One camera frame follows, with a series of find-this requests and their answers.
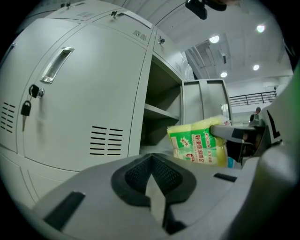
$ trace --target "locker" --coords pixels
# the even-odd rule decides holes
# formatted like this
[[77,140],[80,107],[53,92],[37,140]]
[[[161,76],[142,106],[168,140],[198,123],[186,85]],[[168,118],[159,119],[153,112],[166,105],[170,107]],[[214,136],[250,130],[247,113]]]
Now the locker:
[[0,153],[1,180],[12,199],[33,207],[33,201],[23,179],[20,166],[14,164]]
[[73,171],[127,157],[145,53],[90,25],[64,42],[36,82],[45,94],[26,120],[25,156]]
[[120,7],[107,3],[101,2],[101,8],[98,7],[99,2],[89,1],[78,2],[72,4],[70,7],[63,7],[54,13],[47,16],[47,18],[60,18],[60,19],[75,19],[80,21],[87,21],[97,15],[119,9]]
[[37,193],[39,199],[41,199],[49,191],[63,183],[63,181],[50,179],[31,172],[28,172],[28,174],[30,176],[30,181],[33,185],[34,191]]
[[25,86],[42,57],[78,23],[37,19],[14,41],[0,69],[0,144],[17,151],[16,122]]
[[159,29],[156,33],[153,51],[169,63],[180,76],[184,74],[180,51],[177,49],[172,40]]
[[115,18],[108,15],[94,21],[94,23],[116,29],[141,42],[145,46],[148,46],[152,29],[127,15],[121,15]]
[[184,82],[184,122],[193,123],[217,115],[232,119],[232,110],[223,79]]

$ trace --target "locker handle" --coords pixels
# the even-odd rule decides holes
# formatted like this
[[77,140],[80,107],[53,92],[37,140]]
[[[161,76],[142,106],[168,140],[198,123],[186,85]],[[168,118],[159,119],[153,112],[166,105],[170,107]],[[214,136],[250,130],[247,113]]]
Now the locker handle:
[[60,49],[46,67],[41,82],[51,84],[55,79],[59,69],[73,51],[74,48],[72,47],[63,47]]

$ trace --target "ceiling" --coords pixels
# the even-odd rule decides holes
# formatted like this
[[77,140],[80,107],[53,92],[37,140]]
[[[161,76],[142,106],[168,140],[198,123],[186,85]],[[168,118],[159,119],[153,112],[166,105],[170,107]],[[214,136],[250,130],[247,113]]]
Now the ceiling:
[[[119,5],[155,24],[186,51],[187,60],[198,78],[220,78],[226,82],[292,75],[280,28],[274,17],[256,0],[241,0],[224,12],[207,8],[201,20],[185,7],[185,0],[104,0]],[[43,0],[35,11],[55,10],[69,0]],[[256,26],[264,24],[263,33]],[[208,39],[219,35],[220,41]],[[226,56],[226,64],[221,54]],[[260,66],[258,71],[253,65]]]

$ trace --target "open locker compartment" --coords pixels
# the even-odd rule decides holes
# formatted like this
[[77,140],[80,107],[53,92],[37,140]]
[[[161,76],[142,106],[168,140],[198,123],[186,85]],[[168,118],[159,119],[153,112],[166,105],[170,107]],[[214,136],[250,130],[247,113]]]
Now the open locker compartment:
[[179,125],[181,119],[181,81],[153,56],[142,122],[140,153],[173,155],[167,127]]

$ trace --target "gray plastic surface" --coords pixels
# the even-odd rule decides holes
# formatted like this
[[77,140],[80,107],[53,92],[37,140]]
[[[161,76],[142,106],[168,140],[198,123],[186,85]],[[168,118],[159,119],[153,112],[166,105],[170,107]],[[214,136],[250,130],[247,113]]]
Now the gray plastic surface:
[[[145,240],[167,237],[168,234],[156,222],[149,208],[127,205],[111,187],[112,174],[141,156],[128,157],[80,172],[41,199],[34,207],[34,212],[44,218],[71,191],[76,190],[85,193],[86,197],[67,222],[63,233],[88,240],[119,239],[120,236],[124,239]],[[200,235],[214,233],[214,236],[220,236],[247,196],[257,160],[248,161],[249,164],[243,170],[238,170],[196,164],[166,155],[164,157],[188,169],[197,179],[196,189],[190,198],[184,203],[171,206],[175,219],[187,225],[186,229],[172,235],[172,238],[183,239],[186,231],[196,230]],[[237,176],[238,179],[235,183],[228,182],[214,178],[215,173]]]

